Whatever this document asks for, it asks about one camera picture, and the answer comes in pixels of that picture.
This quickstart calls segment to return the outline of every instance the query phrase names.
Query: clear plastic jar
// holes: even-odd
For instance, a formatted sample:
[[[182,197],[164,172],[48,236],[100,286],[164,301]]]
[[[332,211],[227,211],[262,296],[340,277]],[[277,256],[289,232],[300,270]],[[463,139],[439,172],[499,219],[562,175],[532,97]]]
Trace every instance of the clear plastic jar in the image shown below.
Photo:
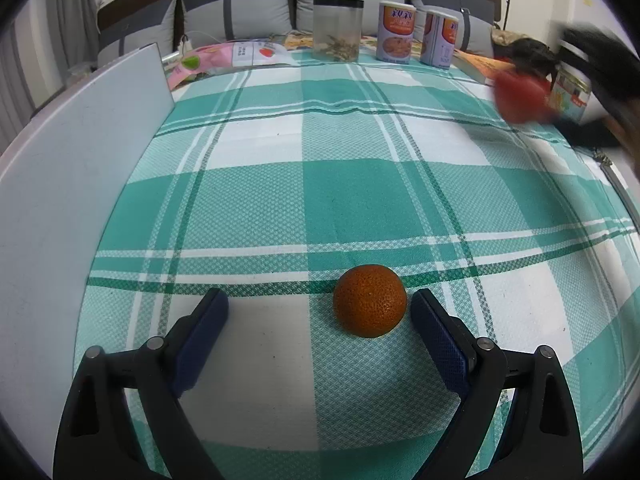
[[[362,0],[314,0],[314,57],[356,61],[363,8]]]

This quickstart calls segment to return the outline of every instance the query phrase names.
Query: metal screw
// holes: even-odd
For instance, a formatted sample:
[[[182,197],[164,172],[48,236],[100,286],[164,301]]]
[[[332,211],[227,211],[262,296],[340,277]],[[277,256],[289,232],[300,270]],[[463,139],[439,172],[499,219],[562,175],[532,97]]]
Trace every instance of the metal screw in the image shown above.
[[[101,350],[102,348],[100,348],[99,346],[89,346],[89,348],[86,349],[86,352],[84,352],[84,355],[86,355],[89,359],[93,359],[94,357],[98,357],[98,355],[100,355]]]
[[[482,350],[492,350],[495,346],[495,343],[491,341],[488,337],[479,337],[476,339],[476,343]]]
[[[146,347],[149,348],[150,350],[158,350],[159,348],[162,348],[163,344],[164,344],[164,339],[162,339],[160,336],[157,335],[155,337],[152,337],[146,342]]]
[[[554,349],[551,348],[551,346],[547,346],[547,345],[542,345],[540,347],[540,353],[543,355],[543,357],[546,357],[547,359],[553,359],[556,356]]]

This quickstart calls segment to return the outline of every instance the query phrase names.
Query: pink package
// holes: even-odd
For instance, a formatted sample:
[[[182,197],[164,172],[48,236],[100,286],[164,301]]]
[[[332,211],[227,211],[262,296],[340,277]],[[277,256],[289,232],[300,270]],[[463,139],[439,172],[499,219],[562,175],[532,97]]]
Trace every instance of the pink package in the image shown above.
[[[182,81],[192,74],[208,72],[213,68],[231,67],[232,59],[232,43],[201,46],[196,50],[192,50],[185,54],[181,62],[178,63],[167,78],[169,90],[176,88]]]
[[[173,90],[190,75],[208,73],[216,75],[220,69],[246,68],[250,66],[297,63],[280,44],[269,41],[236,41],[201,46],[185,54],[174,68],[167,82]]]

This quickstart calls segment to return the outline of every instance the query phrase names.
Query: black jar lid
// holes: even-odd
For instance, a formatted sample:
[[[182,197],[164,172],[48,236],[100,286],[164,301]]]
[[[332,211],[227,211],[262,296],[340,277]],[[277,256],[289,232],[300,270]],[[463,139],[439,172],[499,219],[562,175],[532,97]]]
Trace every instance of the black jar lid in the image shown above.
[[[329,7],[351,7],[351,9],[362,9],[364,0],[314,0],[314,5],[324,5]]]

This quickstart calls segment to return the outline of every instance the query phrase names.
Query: red object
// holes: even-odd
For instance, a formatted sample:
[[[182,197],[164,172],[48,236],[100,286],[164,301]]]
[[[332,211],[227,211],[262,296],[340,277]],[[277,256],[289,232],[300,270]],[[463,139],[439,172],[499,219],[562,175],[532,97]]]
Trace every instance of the red object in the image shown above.
[[[498,72],[494,80],[495,107],[510,124],[546,123],[555,111],[547,104],[548,81],[512,70]]]

